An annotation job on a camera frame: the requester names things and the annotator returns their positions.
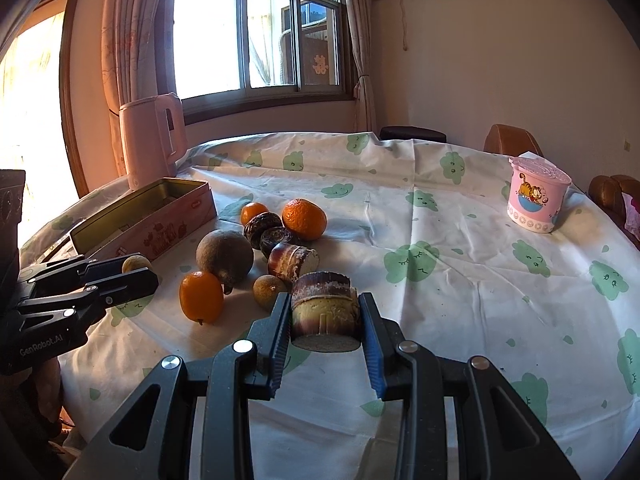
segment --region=pink cup with lid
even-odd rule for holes
[[[514,156],[507,214],[521,227],[550,233],[571,178],[544,158]]]

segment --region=tangerine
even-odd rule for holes
[[[184,315],[200,324],[214,323],[222,312],[222,284],[210,272],[190,272],[180,283],[180,306]]]
[[[247,225],[249,220],[254,216],[259,215],[260,213],[266,213],[269,209],[264,204],[260,202],[249,202],[242,208],[242,212],[240,213],[240,223],[242,225]]]
[[[287,202],[281,216],[284,226],[307,242],[317,240],[326,229],[324,211],[304,198],[295,198]]]

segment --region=garfield cartoon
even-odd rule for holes
[[[548,199],[543,196],[542,190],[538,186],[532,186],[527,182],[524,173],[520,174],[520,178],[522,179],[522,184],[520,184],[520,189],[518,190],[520,195],[538,205],[543,205],[547,202]]]

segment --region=brown leather chair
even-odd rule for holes
[[[544,156],[533,135],[527,130],[506,124],[494,124],[491,127],[484,140],[484,151],[511,156],[531,152]]]
[[[588,195],[596,205],[611,218],[615,225],[640,250],[640,240],[625,229],[626,208],[623,193],[631,195],[640,202],[640,182],[630,176],[598,175],[589,184]]]

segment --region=small orange fruit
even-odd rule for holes
[[[287,202],[281,216],[284,226],[304,241],[317,240],[326,229],[324,211],[304,198]]]
[[[259,215],[260,213],[266,213],[268,210],[267,206],[260,202],[249,202],[242,208],[242,212],[240,213],[240,223],[242,225],[247,225],[251,218]]]
[[[222,284],[210,272],[190,272],[180,284],[180,306],[184,315],[200,324],[214,323],[222,312]]]

